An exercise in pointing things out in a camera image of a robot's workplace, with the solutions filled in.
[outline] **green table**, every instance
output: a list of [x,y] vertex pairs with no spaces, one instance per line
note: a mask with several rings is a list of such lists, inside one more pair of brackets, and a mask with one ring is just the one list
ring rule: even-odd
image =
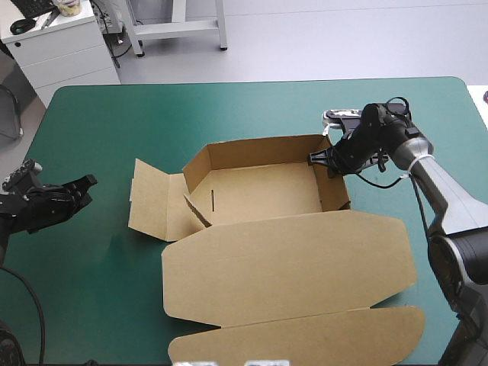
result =
[[[83,86],[59,90],[28,153],[42,181],[92,173],[93,202],[67,223],[11,238],[5,265],[25,274],[47,319],[47,362],[169,362],[176,336],[209,326],[172,319],[162,309],[160,254],[165,243],[127,228],[134,159],[166,172],[205,144],[257,136],[321,132],[321,113],[361,108],[402,95],[435,155],[473,196],[488,201],[488,133],[462,81],[453,78],[263,82],[202,85]],[[392,163],[365,176],[389,183]],[[380,304],[424,309],[426,327],[406,363],[434,363],[456,325],[426,258],[419,209],[409,181],[387,191],[346,178],[352,206],[399,217],[408,227],[419,280]],[[0,314],[27,361],[39,331],[31,299],[0,274]]]

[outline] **box lid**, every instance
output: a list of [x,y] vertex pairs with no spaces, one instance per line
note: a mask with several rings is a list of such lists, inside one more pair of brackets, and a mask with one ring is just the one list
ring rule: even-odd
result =
[[173,362],[208,360],[219,366],[249,359],[390,366],[413,351],[423,327],[423,313],[415,307],[351,310],[187,335],[170,343],[169,356]]
[[211,226],[162,261],[167,314],[222,327],[370,307],[416,281],[403,223],[352,210]]
[[129,227],[172,242],[204,228],[185,201],[183,174],[166,174],[136,159]]

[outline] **white drawer cabinet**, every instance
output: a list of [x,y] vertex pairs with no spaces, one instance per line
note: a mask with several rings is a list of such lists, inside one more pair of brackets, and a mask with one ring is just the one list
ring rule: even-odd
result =
[[120,84],[88,0],[82,0],[79,15],[60,15],[43,30],[48,14],[41,15],[36,27],[17,36],[9,25],[22,16],[9,0],[0,2],[6,10],[0,14],[0,37],[46,107],[63,86]]
[[34,88],[54,84],[113,66],[105,45],[22,67]]
[[7,43],[19,66],[39,63],[101,45],[105,45],[103,37],[99,28],[94,27],[92,22]]

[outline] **open cardboard box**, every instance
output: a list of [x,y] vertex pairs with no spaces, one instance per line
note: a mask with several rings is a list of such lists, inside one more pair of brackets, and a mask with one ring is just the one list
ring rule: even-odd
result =
[[328,146],[322,135],[211,143],[174,175],[136,160],[129,227],[171,242],[211,224],[348,208],[343,178],[307,163]]
[[136,160],[129,227],[165,241],[168,315],[221,329],[175,339],[177,361],[387,366],[423,331],[415,307],[371,309],[416,280],[401,221],[348,208],[307,164],[322,135],[213,143],[168,175]]
[[388,366],[420,340],[416,307],[371,309],[416,281],[403,223],[343,210],[212,226],[162,253],[165,312],[220,326],[173,362]]

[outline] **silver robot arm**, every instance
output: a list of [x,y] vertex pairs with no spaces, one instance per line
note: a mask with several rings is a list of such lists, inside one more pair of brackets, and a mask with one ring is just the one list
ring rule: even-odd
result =
[[[393,103],[397,99],[402,103]],[[327,166],[330,175],[347,175],[373,165],[384,171],[391,159],[408,171],[420,205],[417,185],[422,190],[435,213],[425,228],[429,262],[460,320],[439,364],[488,366],[488,206],[435,161],[406,99],[368,104],[362,111],[327,111],[326,117],[344,135],[334,146],[310,154],[310,163]]]

